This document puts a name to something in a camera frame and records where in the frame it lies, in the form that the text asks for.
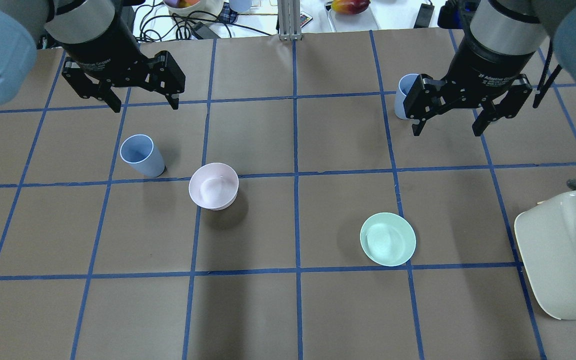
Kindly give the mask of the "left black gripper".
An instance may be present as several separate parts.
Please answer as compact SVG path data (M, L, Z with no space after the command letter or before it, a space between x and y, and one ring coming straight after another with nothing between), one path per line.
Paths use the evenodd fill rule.
M61 76L80 98L101 101L119 113L122 101L112 87L139 87L163 95L172 110L179 109L185 73L167 50L154 59L142 54L123 20L112 19L96 38L62 47L68 59Z

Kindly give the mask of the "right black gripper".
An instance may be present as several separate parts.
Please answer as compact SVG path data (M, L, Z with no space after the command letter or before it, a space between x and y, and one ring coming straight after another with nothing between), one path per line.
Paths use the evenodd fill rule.
M522 73L533 52L501 54L475 39L463 39L441 80L419 73L404 108L413 135L421 135L428 119L439 106L480 106L471 129L481 136L492 123L516 117L532 92L528 77ZM504 96L496 104L493 100Z

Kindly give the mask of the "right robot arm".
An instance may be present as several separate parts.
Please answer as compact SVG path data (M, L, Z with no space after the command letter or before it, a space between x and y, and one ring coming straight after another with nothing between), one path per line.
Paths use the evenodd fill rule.
M448 0L438 25L460 28L463 37L441 79L421 73L400 80L395 114L412 122L414 136L453 109L480 109L475 136L514 118L533 91L523 70L544 41L549 48L533 107L560 71L576 82L576 0Z

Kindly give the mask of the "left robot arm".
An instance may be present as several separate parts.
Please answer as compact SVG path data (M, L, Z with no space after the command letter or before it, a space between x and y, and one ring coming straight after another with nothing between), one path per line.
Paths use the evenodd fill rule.
M82 99L119 112L114 88L163 95L174 110L186 76L169 51L147 57L122 18L137 0L0 0L0 105L16 97L37 59L43 35L64 49L61 75Z

